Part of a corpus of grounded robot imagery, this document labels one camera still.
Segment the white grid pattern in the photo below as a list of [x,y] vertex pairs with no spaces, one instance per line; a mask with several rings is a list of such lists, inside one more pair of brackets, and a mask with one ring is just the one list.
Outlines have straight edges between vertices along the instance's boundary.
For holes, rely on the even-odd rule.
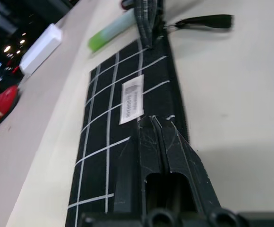
[[127,76],[125,76],[125,77],[123,77],[123,78],[121,78],[121,79],[119,79],[119,80],[116,80],[114,83],[111,83],[110,85],[108,85],[108,86],[106,86],[105,88],[101,89],[99,92],[97,92],[94,96],[92,96],[92,97],[86,102],[85,106],[88,105],[88,104],[95,98],[95,96],[97,96],[98,94],[100,94],[101,92],[103,92],[103,91],[104,91],[105,89],[107,89],[108,87],[112,86],[113,84],[118,83],[119,81],[122,81],[122,80],[125,79],[125,78],[128,78],[128,77],[134,75],[135,73],[140,72],[141,70],[144,70],[144,69],[146,69],[146,68],[148,68],[148,67],[150,67],[150,66],[152,66],[152,65],[155,65],[157,62],[161,61],[161,60],[164,59],[164,58],[166,58],[166,56],[163,56],[163,57],[161,57],[161,58],[158,58],[157,60],[153,61],[152,63],[148,64],[147,66],[144,66],[144,67],[142,67],[141,69],[136,70],[135,72],[132,72],[132,73],[128,74]]
[[[112,108],[113,98],[114,98],[114,90],[115,90],[115,81],[117,77],[118,71],[118,62],[119,62],[119,52],[116,53],[115,56],[115,67],[113,72],[113,79],[112,79],[112,87],[110,92],[110,100],[109,100],[109,107],[108,109]],[[107,196],[109,193],[109,175],[110,175],[110,131],[111,131],[111,111],[108,112],[108,119],[107,119],[107,152],[106,152],[106,175],[105,175],[105,195]],[[108,198],[105,198],[105,212],[108,212]]]
[[[99,72],[100,72],[100,65],[97,66],[96,75],[98,75]],[[94,82],[94,85],[93,85],[92,96],[95,95],[96,87],[97,87],[97,81],[98,81],[98,77],[96,78],[96,80]],[[93,105],[94,105],[94,100],[91,102],[90,111],[89,111],[89,115],[88,115],[88,123],[90,123],[91,118],[92,118]],[[87,130],[86,130],[84,151],[83,151],[82,157],[84,157],[86,155],[86,144],[88,142],[89,131],[90,131],[90,127],[88,127]],[[79,197],[80,197],[81,180],[82,180],[82,173],[83,173],[83,170],[84,170],[84,164],[85,164],[85,161],[83,160],[82,163],[81,163],[80,174],[79,174],[79,183],[78,183],[78,192],[77,192],[77,205],[76,205],[76,214],[75,214],[75,227],[77,227],[77,221],[78,221],[78,203],[79,203]]]
[[112,65],[112,66],[108,67],[107,69],[103,70],[101,73],[99,73],[98,75],[96,75],[96,76],[90,81],[88,87],[89,87],[89,86],[92,84],[92,82],[93,82],[97,77],[99,77],[101,74],[103,74],[103,73],[105,73],[106,71],[110,70],[110,69],[113,68],[114,66],[116,66],[116,65],[118,65],[118,64],[120,64],[120,63],[126,61],[127,59],[130,59],[130,58],[132,58],[132,57],[134,57],[134,56],[136,56],[136,55],[142,53],[142,52],[145,51],[145,50],[146,50],[146,49],[143,49],[143,50],[140,49],[137,53],[132,54],[131,56],[129,56],[129,57],[127,57],[127,58],[125,58],[125,59],[123,59],[123,60],[121,60],[121,61],[118,61],[118,62],[115,63],[114,65]]
[[[87,125],[82,129],[81,133],[86,130],[86,136],[85,136],[85,142],[84,142],[84,149],[83,149],[83,155],[82,155],[82,158],[77,161],[76,165],[78,163],[81,163],[81,167],[80,167],[80,175],[79,175],[79,183],[78,183],[78,192],[77,192],[77,202],[73,203],[73,204],[70,204],[68,206],[68,209],[69,208],[72,208],[72,207],[76,207],[76,215],[75,215],[75,227],[77,227],[77,220],[78,220],[78,207],[79,205],[81,204],[84,204],[84,203],[88,203],[88,202],[93,202],[93,201],[97,201],[97,200],[101,200],[101,199],[105,199],[105,212],[108,211],[108,198],[110,197],[113,197],[114,194],[108,194],[108,191],[109,191],[109,164],[110,164],[110,148],[111,147],[114,147],[118,144],[121,144],[123,142],[126,142],[130,139],[130,137],[127,137],[123,140],[120,140],[116,143],[113,143],[113,144],[110,144],[110,126],[111,126],[111,111],[119,106],[121,106],[121,104],[118,104],[114,107],[112,107],[112,101],[113,101],[113,95],[114,95],[114,89],[115,89],[115,84],[119,81],[122,81],[123,79],[129,77],[129,76],[132,76],[134,75],[135,73],[137,73],[138,76],[140,76],[142,74],[142,70],[156,64],[157,62],[161,61],[162,59],[166,58],[166,56],[163,56],[163,57],[160,57],[159,59],[153,61],[152,63],[148,64],[147,66],[145,67],[142,67],[143,66],[143,51],[145,49],[142,49],[142,45],[141,45],[141,42],[140,40],[138,39],[137,41],[137,44],[138,44],[138,52],[119,61],[119,53],[116,54],[116,60],[115,60],[115,64],[110,66],[109,68],[103,70],[102,72],[100,72],[100,65],[97,67],[96,69],[96,75],[95,77],[90,81],[89,83],[89,86],[91,85],[92,82],[94,82],[94,85],[93,85],[93,90],[92,90],[92,95],[90,97],[90,99],[86,102],[85,106],[91,102],[90,104],[90,110],[89,110],[89,114],[88,114],[88,123]],[[130,73],[129,75],[119,79],[119,80],[116,80],[116,77],[117,77],[117,70],[118,70],[118,65],[119,63],[133,57],[133,56],[136,56],[137,54],[139,54],[139,64],[138,64],[138,70],[134,71],[133,73]],[[112,79],[112,83],[110,85],[108,85],[107,87],[103,88],[102,90],[100,90],[99,92],[96,93],[96,87],[97,87],[97,81],[98,81],[98,77],[100,75],[102,75],[104,72],[106,72],[107,70],[111,69],[114,67],[114,72],[113,72],[113,79]],[[167,80],[167,81],[164,81],[160,84],[157,84],[156,86],[148,89],[147,91],[143,92],[143,94],[146,94],[158,87],[160,87],[161,85],[163,84],[166,84],[166,83],[169,83],[170,81]],[[97,96],[99,93],[101,93],[103,90],[107,89],[108,87],[111,87],[111,93],[110,93],[110,100],[109,100],[109,107],[108,107],[108,110],[105,111],[104,113],[100,114],[99,116],[95,117],[93,120],[92,119],[92,111],[93,111],[93,105],[94,105],[94,98],[95,96]],[[108,114],[107,116],[107,119],[108,119],[108,123],[107,123],[107,138],[106,138],[106,147],[96,151],[96,152],[93,152],[92,154],[89,154],[86,156],[86,145],[87,145],[87,141],[88,141],[88,135],[89,135],[89,130],[90,130],[90,125],[91,123],[93,123],[95,120],[97,120],[98,118],[100,118],[101,116],[105,115],[105,114]],[[91,156],[94,156],[104,150],[107,150],[107,156],[106,156],[106,160],[107,160],[107,166],[106,166],[106,191],[105,191],[105,195],[103,196],[98,196],[98,197],[94,197],[94,198],[90,198],[90,199],[87,199],[87,200],[83,200],[83,201],[79,201],[79,197],[80,197],[80,190],[81,190],[81,183],[82,183],[82,174],[83,174],[83,168],[84,168],[84,161],[91,157]]]

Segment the black strap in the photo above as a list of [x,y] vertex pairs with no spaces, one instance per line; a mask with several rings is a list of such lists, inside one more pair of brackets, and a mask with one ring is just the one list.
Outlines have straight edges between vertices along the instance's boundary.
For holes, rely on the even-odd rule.
[[135,19],[143,48],[153,47],[153,29],[157,20],[157,10],[158,0],[134,1]]
[[192,17],[183,19],[174,24],[177,28],[188,28],[190,25],[200,25],[211,28],[229,29],[232,26],[232,15],[218,14],[202,17]]

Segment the dark background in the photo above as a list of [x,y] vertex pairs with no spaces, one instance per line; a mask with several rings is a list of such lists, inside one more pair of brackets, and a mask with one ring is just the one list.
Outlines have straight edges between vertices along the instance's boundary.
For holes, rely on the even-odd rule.
[[0,91],[18,83],[21,57],[51,23],[79,0],[0,0]]

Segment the barcode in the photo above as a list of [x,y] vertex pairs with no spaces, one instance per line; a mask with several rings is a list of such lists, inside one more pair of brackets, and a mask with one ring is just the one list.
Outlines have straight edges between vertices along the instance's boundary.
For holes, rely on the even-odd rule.
[[122,107],[120,124],[143,114],[143,75],[122,84]]

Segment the ceiling light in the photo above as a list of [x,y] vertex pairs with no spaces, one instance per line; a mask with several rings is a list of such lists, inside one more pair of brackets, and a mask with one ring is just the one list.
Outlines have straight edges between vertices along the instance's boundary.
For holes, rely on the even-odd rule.
[[4,49],[4,52],[7,52],[8,50],[10,50],[11,46],[6,46],[6,48]]

